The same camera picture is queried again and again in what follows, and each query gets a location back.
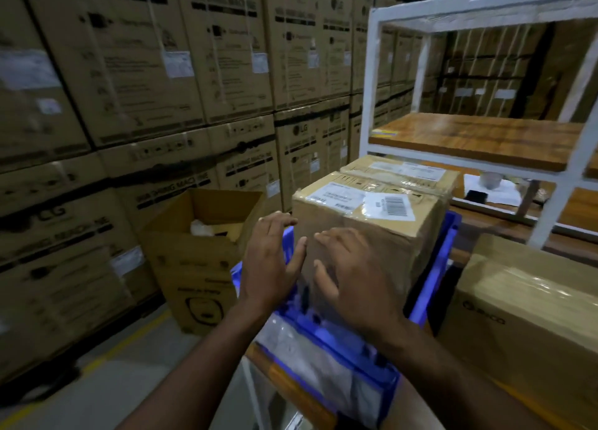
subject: open cardboard box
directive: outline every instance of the open cardboard box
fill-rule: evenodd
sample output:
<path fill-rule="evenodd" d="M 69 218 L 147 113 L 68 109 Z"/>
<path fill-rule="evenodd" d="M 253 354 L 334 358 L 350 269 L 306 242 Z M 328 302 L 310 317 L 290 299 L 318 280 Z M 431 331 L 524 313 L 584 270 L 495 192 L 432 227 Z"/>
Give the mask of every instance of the open cardboard box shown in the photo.
<path fill-rule="evenodd" d="M 183 332 L 206 335 L 236 302 L 230 269 L 263 204 L 262 192 L 188 190 L 142 229 L 145 256 Z M 219 226 L 217 236 L 191 235 L 196 219 Z"/>

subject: person's right hand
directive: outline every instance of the person's right hand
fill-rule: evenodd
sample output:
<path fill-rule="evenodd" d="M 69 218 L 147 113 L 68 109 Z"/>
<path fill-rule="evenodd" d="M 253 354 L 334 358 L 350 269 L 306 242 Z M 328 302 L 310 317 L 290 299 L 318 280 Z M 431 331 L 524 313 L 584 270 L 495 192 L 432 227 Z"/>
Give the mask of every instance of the person's right hand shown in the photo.
<path fill-rule="evenodd" d="M 331 229 L 315 238 L 328 248 L 334 263 L 338 287 L 322 261 L 314 261 L 315 281 L 334 309 L 374 345 L 396 335 L 405 318 L 390 279 L 363 235 L 355 229 Z"/>

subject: paper sheet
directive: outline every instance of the paper sheet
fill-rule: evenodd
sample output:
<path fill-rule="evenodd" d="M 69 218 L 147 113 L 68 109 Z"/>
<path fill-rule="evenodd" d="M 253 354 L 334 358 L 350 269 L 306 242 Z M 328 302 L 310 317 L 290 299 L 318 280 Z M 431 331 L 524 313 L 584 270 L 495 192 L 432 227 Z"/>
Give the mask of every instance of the paper sheet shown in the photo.
<path fill-rule="evenodd" d="M 490 190 L 480 184 L 480 177 L 466 173 L 463 175 L 463 184 L 465 185 L 465 195 L 469 191 L 479 191 L 488 194 L 486 201 L 490 203 L 510 206 L 519 206 L 521 204 L 521 194 L 512 181 L 503 179 L 496 189 Z"/>

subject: yellow floor line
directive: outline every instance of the yellow floor line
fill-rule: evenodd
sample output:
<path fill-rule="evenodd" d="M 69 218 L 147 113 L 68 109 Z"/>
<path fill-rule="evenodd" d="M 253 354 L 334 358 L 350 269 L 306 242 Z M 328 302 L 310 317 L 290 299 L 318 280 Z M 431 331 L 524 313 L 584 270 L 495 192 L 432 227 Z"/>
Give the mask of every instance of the yellow floor line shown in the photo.
<path fill-rule="evenodd" d="M 137 331 L 135 331 L 133 334 L 128 336 L 122 342 L 118 343 L 114 348 L 108 350 L 106 352 L 106 354 L 104 354 L 103 356 L 99 357 L 98 359 L 90 362 L 85 367 L 83 367 L 83 369 L 81 369 L 82 370 L 81 378 L 89 375 L 91 372 L 93 372 L 95 369 L 100 367 L 104 362 L 106 362 L 110 358 L 114 358 L 118 352 L 124 350 L 128 345 L 130 345 L 131 343 L 140 339 L 141 337 L 145 336 L 148 332 L 150 332 L 152 329 L 158 327 L 164 321 L 168 320 L 171 316 L 172 316 L 172 314 L 170 313 L 169 310 L 167 310 L 165 313 L 160 315 L 155 320 L 152 320 L 149 323 L 147 323 L 145 326 L 139 328 Z M 46 401 L 39 402 L 39 403 L 32 403 L 32 404 L 27 405 L 26 407 L 20 409 L 19 411 L 15 411 L 9 417 L 7 417 L 2 422 L 0 422 L 0 430 L 7 430 L 10 426 L 14 425 L 19 420 L 23 419 L 25 416 L 31 414 L 32 411 L 34 411 L 38 407 L 41 407 L 42 405 L 45 405 L 50 400 L 55 398 L 57 395 L 60 394 L 60 392 L 61 391 L 59 391 L 58 393 L 56 393 L 55 395 L 53 395 Z"/>

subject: white metal shelf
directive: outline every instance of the white metal shelf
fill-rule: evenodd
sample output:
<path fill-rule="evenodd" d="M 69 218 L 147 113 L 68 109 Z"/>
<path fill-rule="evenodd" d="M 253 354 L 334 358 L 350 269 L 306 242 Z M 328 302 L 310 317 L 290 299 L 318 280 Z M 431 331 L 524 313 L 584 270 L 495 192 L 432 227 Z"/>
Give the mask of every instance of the white metal shelf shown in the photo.
<path fill-rule="evenodd" d="M 597 17 L 598 0 L 427 0 L 402 3 L 392 7 L 372 8 L 368 24 L 359 155 L 363 156 L 368 152 L 393 154 L 416 160 L 427 160 L 498 172 L 505 175 L 515 175 L 527 179 L 554 182 L 556 189 L 545 205 L 528 240 L 529 245 L 541 248 L 548 239 L 553 227 L 557 225 L 557 221 L 575 188 L 598 191 L 598 180 L 583 177 L 584 170 L 598 146 L 598 104 L 594 104 L 587 123 L 572 149 L 567 166 L 562 172 L 518 168 L 507 164 L 370 144 L 369 134 L 370 127 L 373 126 L 378 79 L 380 31 L 383 24 L 390 23 L 397 27 L 419 31 L 424 34 L 411 105 L 412 112 L 419 112 L 423 81 L 430 53 L 430 34 L 481 27 L 512 26 Z M 559 121 L 567 122 L 571 119 L 597 62 L 598 32 L 594 35 L 593 42 L 578 71 L 572 90 L 559 116 Z"/>

